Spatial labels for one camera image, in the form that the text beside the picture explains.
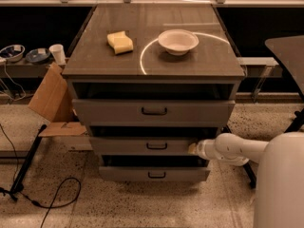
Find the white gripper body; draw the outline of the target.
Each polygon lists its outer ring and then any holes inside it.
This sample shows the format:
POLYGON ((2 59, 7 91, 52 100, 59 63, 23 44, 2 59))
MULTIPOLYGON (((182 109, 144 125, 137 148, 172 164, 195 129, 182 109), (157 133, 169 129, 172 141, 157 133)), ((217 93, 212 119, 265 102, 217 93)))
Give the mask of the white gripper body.
POLYGON ((199 141, 196 150, 198 156, 205 160, 213 160, 216 157, 214 140, 199 141))

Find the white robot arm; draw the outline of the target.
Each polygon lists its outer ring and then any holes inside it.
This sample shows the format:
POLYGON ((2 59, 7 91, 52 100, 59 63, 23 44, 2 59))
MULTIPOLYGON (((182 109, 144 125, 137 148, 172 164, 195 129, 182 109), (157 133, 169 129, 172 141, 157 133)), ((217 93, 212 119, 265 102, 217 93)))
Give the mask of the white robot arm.
POLYGON ((190 154, 235 166, 258 164, 254 228, 304 228, 304 133, 280 134, 268 142, 231 133, 192 143, 190 154))

